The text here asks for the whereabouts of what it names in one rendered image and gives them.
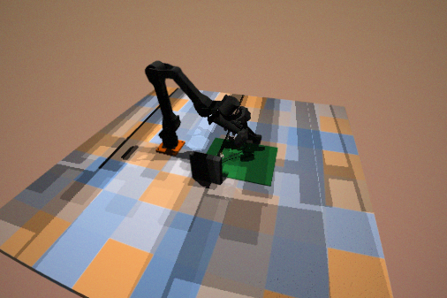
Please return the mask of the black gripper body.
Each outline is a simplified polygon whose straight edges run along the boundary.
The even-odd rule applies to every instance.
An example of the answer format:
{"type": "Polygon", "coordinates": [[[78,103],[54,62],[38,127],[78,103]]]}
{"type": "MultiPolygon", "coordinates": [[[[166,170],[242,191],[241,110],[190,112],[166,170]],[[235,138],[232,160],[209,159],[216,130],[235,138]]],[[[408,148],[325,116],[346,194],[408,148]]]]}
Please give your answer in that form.
{"type": "Polygon", "coordinates": [[[232,119],[234,119],[234,117],[232,116],[232,114],[229,117],[228,122],[226,123],[226,125],[223,127],[224,131],[231,131],[232,135],[238,134],[235,138],[234,138],[234,142],[235,142],[235,146],[238,147],[240,149],[240,147],[246,142],[246,140],[248,139],[248,134],[246,132],[246,129],[244,129],[243,127],[245,126],[244,124],[241,128],[236,126],[232,121],[232,119]]]}

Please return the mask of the green circuit board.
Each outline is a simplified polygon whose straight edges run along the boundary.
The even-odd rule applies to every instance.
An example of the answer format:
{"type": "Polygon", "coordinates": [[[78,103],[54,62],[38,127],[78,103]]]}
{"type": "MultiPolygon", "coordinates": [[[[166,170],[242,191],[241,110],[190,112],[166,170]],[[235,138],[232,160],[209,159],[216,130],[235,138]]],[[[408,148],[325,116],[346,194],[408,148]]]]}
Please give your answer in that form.
{"type": "Polygon", "coordinates": [[[239,149],[232,140],[215,138],[206,154],[222,158],[223,177],[271,186],[277,156],[275,147],[247,142],[239,149]]]}

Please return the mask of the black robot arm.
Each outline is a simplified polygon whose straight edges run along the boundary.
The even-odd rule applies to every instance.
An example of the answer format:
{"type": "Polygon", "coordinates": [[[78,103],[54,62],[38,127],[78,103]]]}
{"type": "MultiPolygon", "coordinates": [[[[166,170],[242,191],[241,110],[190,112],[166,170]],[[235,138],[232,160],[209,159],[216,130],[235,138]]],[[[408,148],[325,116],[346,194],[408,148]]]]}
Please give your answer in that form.
{"type": "MultiPolygon", "coordinates": [[[[179,115],[172,111],[169,92],[165,83],[167,78],[174,79],[177,85],[191,99],[193,106],[201,117],[208,117],[208,124],[212,122],[224,127],[230,115],[239,107],[239,100],[234,96],[225,95],[222,101],[214,101],[203,95],[197,87],[185,76],[180,67],[154,61],[145,69],[148,81],[154,86],[158,102],[163,114],[163,130],[158,135],[163,140],[162,149],[175,149],[178,145],[176,131],[180,126],[179,115]],[[210,116],[211,115],[211,116],[210,116]]],[[[239,107],[237,115],[232,114],[233,123],[242,127],[251,119],[251,113],[244,106],[239,107]]]]}

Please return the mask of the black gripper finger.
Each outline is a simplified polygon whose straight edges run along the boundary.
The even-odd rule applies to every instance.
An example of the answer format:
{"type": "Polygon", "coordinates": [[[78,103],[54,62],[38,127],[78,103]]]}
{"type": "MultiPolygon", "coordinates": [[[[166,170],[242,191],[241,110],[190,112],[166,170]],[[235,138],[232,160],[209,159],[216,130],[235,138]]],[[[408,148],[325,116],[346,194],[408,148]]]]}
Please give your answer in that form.
{"type": "Polygon", "coordinates": [[[248,134],[248,139],[247,139],[247,141],[256,141],[256,140],[257,140],[257,138],[256,138],[254,135],[252,135],[252,134],[250,134],[250,133],[248,132],[248,128],[246,129],[246,132],[247,132],[247,134],[248,134]]]}
{"type": "Polygon", "coordinates": [[[253,134],[253,135],[254,135],[254,132],[248,127],[247,122],[245,123],[245,126],[244,126],[243,128],[244,128],[244,129],[247,129],[247,128],[248,128],[248,132],[249,132],[250,134],[253,134]]]}

